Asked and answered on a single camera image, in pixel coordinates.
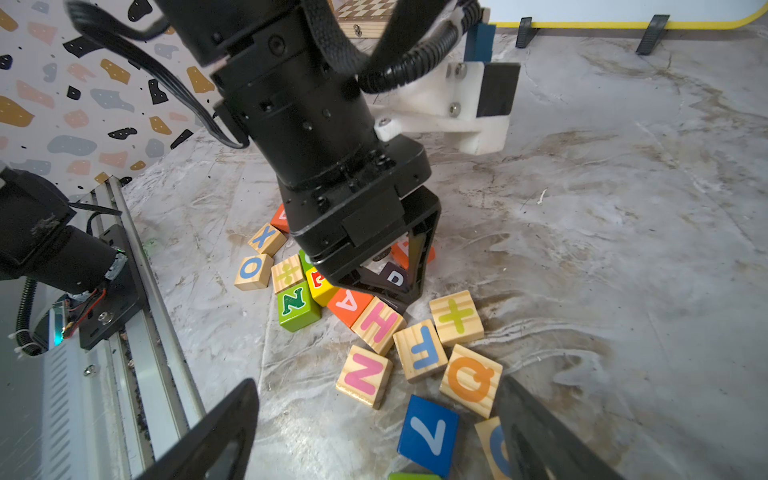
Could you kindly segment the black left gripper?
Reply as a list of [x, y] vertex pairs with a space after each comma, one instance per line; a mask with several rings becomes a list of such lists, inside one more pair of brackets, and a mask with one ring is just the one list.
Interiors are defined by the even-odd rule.
[[[441, 213], [425, 187], [431, 168], [425, 147], [399, 135], [361, 151], [356, 165], [305, 190], [279, 185], [291, 233], [330, 282], [378, 297], [397, 312], [418, 300]], [[396, 286], [365, 266], [375, 255], [408, 240], [405, 280]]]

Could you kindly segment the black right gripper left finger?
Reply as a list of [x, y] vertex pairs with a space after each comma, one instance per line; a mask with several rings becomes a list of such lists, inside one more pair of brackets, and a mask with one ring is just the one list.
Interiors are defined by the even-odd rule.
[[243, 380], [166, 454], [143, 479], [243, 479], [259, 412], [257, 386]]

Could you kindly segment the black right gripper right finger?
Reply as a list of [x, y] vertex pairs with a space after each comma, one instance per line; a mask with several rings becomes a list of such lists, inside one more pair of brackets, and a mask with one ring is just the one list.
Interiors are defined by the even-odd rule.
[[497, 406], [513, 479], [619, 479], [522, 384], [499, 382]]

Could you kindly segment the black P block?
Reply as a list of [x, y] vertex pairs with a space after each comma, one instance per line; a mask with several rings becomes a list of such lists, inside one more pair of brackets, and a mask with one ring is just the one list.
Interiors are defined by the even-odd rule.
[[411, 282], [408, 272], [403, 267], [393, 262], [386, 262], [378, 273], [380, 280], [385, 283], [385, 293], [404, 293], [411, 290]]

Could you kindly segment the orange A block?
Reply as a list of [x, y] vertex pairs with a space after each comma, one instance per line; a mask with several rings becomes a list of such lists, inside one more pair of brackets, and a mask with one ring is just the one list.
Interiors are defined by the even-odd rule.
[[327, 307], [344, 325], [352, 328], [372, 300], [372, 295], [339, 288]]

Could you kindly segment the yellow E block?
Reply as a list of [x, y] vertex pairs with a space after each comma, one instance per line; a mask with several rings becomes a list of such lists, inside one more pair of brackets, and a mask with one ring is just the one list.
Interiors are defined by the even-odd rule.
[[306, 279], [312, 299], [321, 307], [326, 307], [339, 290], [315, 267], [306, 271]]

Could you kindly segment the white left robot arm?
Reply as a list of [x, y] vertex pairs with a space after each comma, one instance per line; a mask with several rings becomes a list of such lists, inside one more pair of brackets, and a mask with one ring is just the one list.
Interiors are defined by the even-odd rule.
[[400, 1], [375, 50], [358, 50], [323, 1], [163, 1], [144, 30], [86, 1], [86, 41], [145, 70], [233, 149], [276, 173], [291, 233], [333, 285], [396, 311], [423, 291], [439, 219], [424, 147], [380, 139], [366, 94], [432, 72], [482, 17], [461, 1]]

